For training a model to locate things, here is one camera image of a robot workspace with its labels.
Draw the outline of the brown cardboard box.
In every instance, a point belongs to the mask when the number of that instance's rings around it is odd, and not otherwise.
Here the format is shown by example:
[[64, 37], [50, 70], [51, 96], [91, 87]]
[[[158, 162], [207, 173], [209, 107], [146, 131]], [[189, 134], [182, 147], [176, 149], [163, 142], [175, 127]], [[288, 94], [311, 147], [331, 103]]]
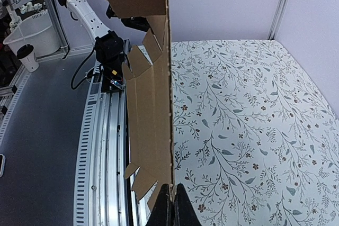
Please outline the brown cardboard box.
[[130, 137], [130, 164], [125, 176], [134, 176], [138, 199], [150, 193], [148, 207], [156, 204], [161, 186], [174, 185], [171, 76], [171, 27], [168, 0], [108, 0], [119, 18], [144, 17], [150, 27], [133, 46], [126, 79]]

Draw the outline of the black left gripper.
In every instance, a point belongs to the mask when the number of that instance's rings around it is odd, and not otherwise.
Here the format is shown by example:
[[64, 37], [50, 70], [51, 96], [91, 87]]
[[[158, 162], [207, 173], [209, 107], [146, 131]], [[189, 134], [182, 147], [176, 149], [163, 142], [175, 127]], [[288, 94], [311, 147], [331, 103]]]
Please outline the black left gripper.
[[[111, 8], [110, 4], [106, 10], [106, 16], [111, 18], [117, 18], [118, 16]], [[122, 24], [128, 28], [147, 32], [150, 29], [150, 25], [145, 17], [130, 17], [130, 18], [119, 18]]]

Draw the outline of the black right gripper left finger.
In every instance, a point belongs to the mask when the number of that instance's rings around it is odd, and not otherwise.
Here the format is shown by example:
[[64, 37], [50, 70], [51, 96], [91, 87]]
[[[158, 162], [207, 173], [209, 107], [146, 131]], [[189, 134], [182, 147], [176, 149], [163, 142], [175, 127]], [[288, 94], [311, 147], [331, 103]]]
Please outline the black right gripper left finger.
[[172, 225], [172, 201], [169, 184], [163, 184], [158, 193], [155, 205], [147, 221], [147, 226]]

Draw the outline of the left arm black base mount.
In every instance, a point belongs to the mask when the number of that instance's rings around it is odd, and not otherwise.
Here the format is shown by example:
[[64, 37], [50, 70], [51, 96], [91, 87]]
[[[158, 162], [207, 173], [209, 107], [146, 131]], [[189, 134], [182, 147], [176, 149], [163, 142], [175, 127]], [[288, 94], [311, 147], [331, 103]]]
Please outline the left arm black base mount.
[[104, 52], [96, 52], [96, 60], [100, 63], [99, 69], [102, 80], [102, 93], [115, 93], [125, 89], [122, 64], [126, 62], [126, 54], [106, 55]]

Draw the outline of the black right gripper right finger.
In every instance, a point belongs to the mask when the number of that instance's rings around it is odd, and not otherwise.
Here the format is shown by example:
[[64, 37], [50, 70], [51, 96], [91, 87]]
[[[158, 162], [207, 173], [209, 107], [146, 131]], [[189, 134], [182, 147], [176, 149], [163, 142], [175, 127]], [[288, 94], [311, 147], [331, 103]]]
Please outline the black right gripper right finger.
[[174, 224], [176, 226], [202, 226], [183, 184], [178, 184], [174, 199]]

